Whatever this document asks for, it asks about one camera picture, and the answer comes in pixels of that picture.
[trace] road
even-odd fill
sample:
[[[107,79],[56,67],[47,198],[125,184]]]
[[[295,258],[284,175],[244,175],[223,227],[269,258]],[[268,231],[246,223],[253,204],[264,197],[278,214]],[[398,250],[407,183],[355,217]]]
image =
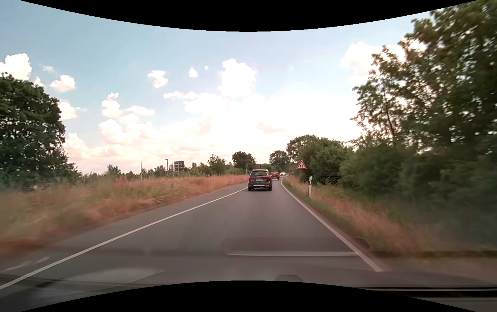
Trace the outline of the road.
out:
[[[20,292],[47,280],[157,285],[296,275],[310,283],[354,287],[435,283],[434,276],[393,279],[381,262],[302,206],[281,181],[273,186],[271,192],[249,192],[245,184],[224,188],[11,259],[0,265],[0,274],[8,276],[0,280],[5,302],[0,311],[34,308],[25,302],[58,291],[61,296],[66,287]]]

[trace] rear window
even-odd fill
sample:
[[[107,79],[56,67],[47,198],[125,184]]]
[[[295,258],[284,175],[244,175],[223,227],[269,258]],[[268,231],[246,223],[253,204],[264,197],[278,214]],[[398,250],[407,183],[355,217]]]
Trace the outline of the rear window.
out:
[[[265,177],[267,175],[268,175],[268,173],[266,171],[252,171],[250,173],[251,177]]]

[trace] sky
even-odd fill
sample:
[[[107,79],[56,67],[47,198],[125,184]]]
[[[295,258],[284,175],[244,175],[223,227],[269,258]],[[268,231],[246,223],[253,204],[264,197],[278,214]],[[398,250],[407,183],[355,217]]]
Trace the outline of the sky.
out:
[[[268,162],[297,136],[350,140],[353,87],[371,53],[413,18],[286,32],[212,32],[114,21],[0,0],[0,73],[58,98],[64,148],[82,172],[172,161]]]

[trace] dark suv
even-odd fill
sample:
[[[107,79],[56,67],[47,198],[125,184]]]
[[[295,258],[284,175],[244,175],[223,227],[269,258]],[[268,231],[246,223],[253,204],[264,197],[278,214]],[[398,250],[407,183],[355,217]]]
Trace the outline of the dark suv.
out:
[[[272,190],[272,176],[269,174],[269,171],[266,169],[255,169],[250,173],[250,177],[248,177],[248,190],[254,189],[265,189]]]

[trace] highway sign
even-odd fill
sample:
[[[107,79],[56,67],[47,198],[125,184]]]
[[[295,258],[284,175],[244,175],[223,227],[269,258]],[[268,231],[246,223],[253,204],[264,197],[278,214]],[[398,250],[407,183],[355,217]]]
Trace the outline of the highway sign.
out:
[[[300,161],[300,163],[297,166],[297,169],[306,169],[306,165],[304,164],[304,161]]]

